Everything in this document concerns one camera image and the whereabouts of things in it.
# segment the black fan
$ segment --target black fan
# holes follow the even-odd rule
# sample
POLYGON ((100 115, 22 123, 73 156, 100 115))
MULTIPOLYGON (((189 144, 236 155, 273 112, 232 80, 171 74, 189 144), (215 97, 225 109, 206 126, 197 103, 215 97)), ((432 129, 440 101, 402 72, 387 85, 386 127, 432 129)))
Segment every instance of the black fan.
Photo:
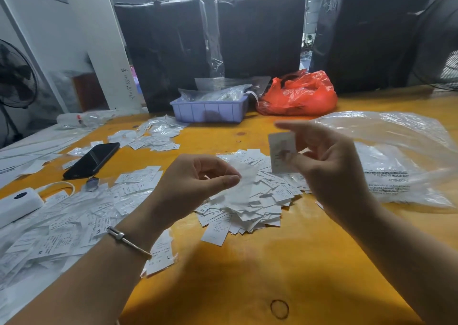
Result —
POLYGON ((412 73, 439 89, 458 90, 458 0, 435 0, 421 15, 412 73))
POLYGON ((25 109, 35 101, 37 90, 37 78, 26 57, 14 45, 0 40, 0 110, 5 116, 8 131, 5 143, 9 126, 14 131, 14 142, 22 135, 4 106, 25 109))

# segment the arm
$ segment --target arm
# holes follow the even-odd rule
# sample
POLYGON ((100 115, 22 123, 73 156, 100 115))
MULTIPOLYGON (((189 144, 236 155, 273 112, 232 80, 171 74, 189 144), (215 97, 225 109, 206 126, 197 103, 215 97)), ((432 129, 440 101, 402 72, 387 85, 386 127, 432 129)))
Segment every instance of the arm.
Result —
MULTIPOLYGON (((156 189, 116 228, 146 251, 164 229, 208 197, 235 186, 238 172, 208 155, 180 155, 156 189)), ((137 284, 146 257, 105 235, 65 274, 7 324, 115 324, 137 284)))
POLYGON ((455 324, 458 252, 380 206, 350 138, 304 121, 276 125, 295 132, 298 150, 309 148, 285 154, 286 161, 412 309, 427 324, 455 324))

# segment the fan stand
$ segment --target fan stand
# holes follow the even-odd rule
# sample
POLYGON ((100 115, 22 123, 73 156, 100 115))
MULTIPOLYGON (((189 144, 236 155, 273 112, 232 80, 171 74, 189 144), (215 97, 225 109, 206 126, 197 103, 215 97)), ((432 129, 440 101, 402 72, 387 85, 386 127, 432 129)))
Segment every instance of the fan stand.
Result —
POLYGON ((14 124, 13 120, 11 119, 10 115, 8 114, 8 112, 6 111, 5 107, 3 106, 3 104, 0 103, 0 110, 2 111, 3 115, 5 116, 5 119, 7 121, 7 124, 9 126, 11 126, 11 129, 13 130, 14 132, 14 135, 13 135, 13 142, 17 142, 19 140, 21 140, 22 138, 24 138, 22 136, 22 134, 19 132, 19 130, 17 129, 16 125, 14 124))

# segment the red plastic bag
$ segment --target red plastic bag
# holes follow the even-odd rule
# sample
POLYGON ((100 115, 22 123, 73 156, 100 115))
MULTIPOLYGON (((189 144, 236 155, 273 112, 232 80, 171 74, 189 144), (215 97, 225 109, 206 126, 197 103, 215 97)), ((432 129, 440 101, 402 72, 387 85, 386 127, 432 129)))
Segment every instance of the red plastic bag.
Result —
POLYGON ((257 111, 263 115, 323 115, 337 105, 337 95, 324 71, 307 73, 306 69, 274 78, 261 98, 257 111), (282 88, 282 80, 287 80, 282 88))

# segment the plastic-wrapped black board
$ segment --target plastic-wrapped black board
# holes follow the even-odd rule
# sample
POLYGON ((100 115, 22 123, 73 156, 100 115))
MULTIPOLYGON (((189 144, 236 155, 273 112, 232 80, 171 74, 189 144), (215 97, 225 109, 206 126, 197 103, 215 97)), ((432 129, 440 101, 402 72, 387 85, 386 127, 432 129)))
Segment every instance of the plastic-wrapped black board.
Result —
POLYGON ((170 110, 178 88, 210 76, 207 18, 201 0, 115 4, 149 112, 170 110))
POLYGON ((405 85, 400 60, 429 2, 323 0, 309 71, 324 70, 338 94, 405 85))
POLYGON ((299 70, 306 0, 216 0, 226 78, 299 70))

